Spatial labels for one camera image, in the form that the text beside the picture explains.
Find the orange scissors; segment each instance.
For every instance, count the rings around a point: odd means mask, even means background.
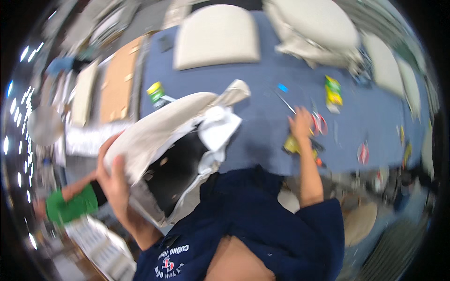
[[[328,125],[322,115],[317,112],[317,107],[315,106],[315,102],[311,99],[312,102],[312,122],[314,128],[310,129],[310,132],[313,136],[318,136],[319,134],[326,135],[328,134]]]

